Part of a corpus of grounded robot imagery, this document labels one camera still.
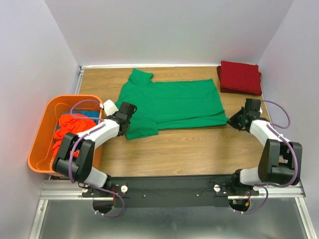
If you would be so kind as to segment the green t shirt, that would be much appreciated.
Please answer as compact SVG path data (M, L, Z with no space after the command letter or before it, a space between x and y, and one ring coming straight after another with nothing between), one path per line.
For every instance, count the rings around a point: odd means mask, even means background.
M152 73L133 69L116 106L133 104L137 111L126 132L128 140L157 135L160 130L221 126L228 118L212 79L154 82Z

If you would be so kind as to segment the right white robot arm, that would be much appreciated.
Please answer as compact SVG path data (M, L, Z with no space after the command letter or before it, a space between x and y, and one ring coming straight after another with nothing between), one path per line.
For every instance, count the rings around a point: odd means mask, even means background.
M242 107L228 124L239 131L255 136L263 146L258 167L238 169L232 174L230 191L241 195L253 187L295 186L300 181L303 147L278 133L273 125L261 117L261 100L247 98Z

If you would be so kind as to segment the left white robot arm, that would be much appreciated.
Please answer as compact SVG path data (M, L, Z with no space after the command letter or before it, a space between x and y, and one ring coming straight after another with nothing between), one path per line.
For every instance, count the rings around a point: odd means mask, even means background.
M98 196L107 196L111 191L111 177L93 166L95 150L111 138L122 136L130 127L130 120L137 111L137 106L122 102L120 107L107 100L100 103L94 100L83 100L76 103L73 110L81 103L96 103L106 117L94 118L99 123L80 133L64 135L59 150L54 158L52 168L55 172L67 176L71 182L86 184L93 188Z

